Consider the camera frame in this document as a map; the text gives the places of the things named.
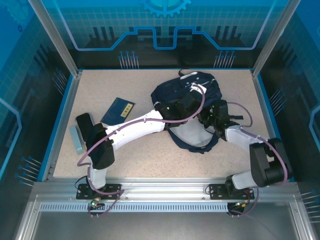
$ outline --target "aluminum frame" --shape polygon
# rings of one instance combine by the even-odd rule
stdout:
[[[263,118],[265,121],[266,129],[268,131],[269,137],[276,138],[277,134],[276,134],[275,128],[272,124],[271,116],[270,116],[270,113],[269,113],[268,107],[267,107],[267,101],[269,101],[269,99],[265,99],[262,87],[261,87],[259,80],[258,80],[258,76],[255,76],[252,72],[251,72],[251,76],[252,76],[253,85],[254,85],[254,88],[256,91],[256,95],[258,97],[258,100],[259,100],[259,103],[261,106],[262,115],[263,115]]]
[[[47,164],[45,166],[44,174],[41,178],[41,181],[43,181],[43,182],[47,181],[50,170],[52,170],[51,169],[52,167],[54,169],[55,163],[58,159],[60,148],[61,148],[61,145],[62,145],[62,142],[64,139],[64,135],[65,135],[65,132],[67,129],[68,120],[69,120],[69,117],[71,114],[71,109],[74,104],[74,100],[76,98],[79,81],[81,79],[81,74],[82,74],[82,71],[78,73],[78,76],[76,76],[76,77],[74,76],[72,78],[69,92],[65,93],[65,94],[67,94],[67,98],[66,98],[65,106],[64,106],[62,114],[61,114],[60,122],[59,122],[57,130],[56,130],[56,135],[54,136],[51,151],[50,151],[50,154],[48,157]]]
[[[42,3],[41,0],[28,0],[28,1],[31,7],[33,8],[36,16],[39,18],[49,38],[51,39],[53,45],[57,49],[59,55],[64,61],[66,67],[74,77],[77,77],[79,72],[78,67],[74,62],[72,56],[70,55],[69,50],[67,49],[62,37],[60,36],[44,4]]]
[[[279,38],[283,34],[286,26],[288,25],[291,17],[295,13],[300,1],[301,0],[289,0],[286,6],[284,7],[281,13],[281,16],[277,20],[269,38],[267,39],[265,45],[263,46],[263,49],[252,68],[253,76],[257,77],[258,74],[260,73],[269,55],[271,54]]]
[[[108,183],[120,183],[125,189],[119,203],[226,203],[228,200],[210,200],[205,193],[208,184],[224,183],[219,178],[107,178]],[[16,240],[32,239],[36,228],[39,209],[42,203],[89,203],[89,200],[76,200],[77,190],[73,179],[56,182],[36,182]],[[292,220],[301,240],[315,240],[307,211],[296,182],[285,186],[260,188],[261,203],[289,203]]]

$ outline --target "gear logo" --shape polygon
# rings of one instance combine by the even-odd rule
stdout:
[[[149,10],[151,14],[157,17],[163,16],[173,17],[174,14],[180,14],[180,10],[185,10],[187,4],[191,4],[191,0],[141,0],[144,10]]]
[[[0,7],[5,7],[14,21],[20,26],[28,19],[28,0],[0,0]]]

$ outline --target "backpack strap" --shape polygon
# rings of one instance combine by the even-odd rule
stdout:
[[[179,71],[178,71],[178,74],[180,77],[184,76],[185,74],[183,74],[181,71],[182,70],[185,70],[185,69],[189,69],[188,67],[184,67],[184,68],[181,68]]]
[[[235,120],[243,120],[244,119],[244,116],[242,116],[242,115],[229,115],[229,117],[231,119],[235,119]]]
[[[212,135],[212,138],[210,142],[205,146],[192,146],[184,141],[182,141],[179,137],[177,137],[170,129],[167,130],[172,138],[172,140],[175,142],[175,144],[178,145],[181,149],[188,149],[191,153],[200,153],[204,154],[205,152],[209,152],[219,141],[219,137],[214,133]]]

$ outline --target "blue wall panel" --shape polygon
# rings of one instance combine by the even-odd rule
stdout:
[[[302,0],[261,76],[302,192],[320,191],[320,3]]]
[[[251,68],[286,3],[44,1],[79,68],[119,69],[137,56],[140,68]]]
[[[0,31],[0,239],[9,240],[38,175],[22,159],[41,165],[70,73],[28,1],[0,1]]]

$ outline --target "blue enclosure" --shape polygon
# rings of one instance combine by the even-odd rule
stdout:
[[[252,70],[291,181],[319,192],[319,11],[314,0],[0,0],[0,239],[14,239],[47,178],[84,69]]]

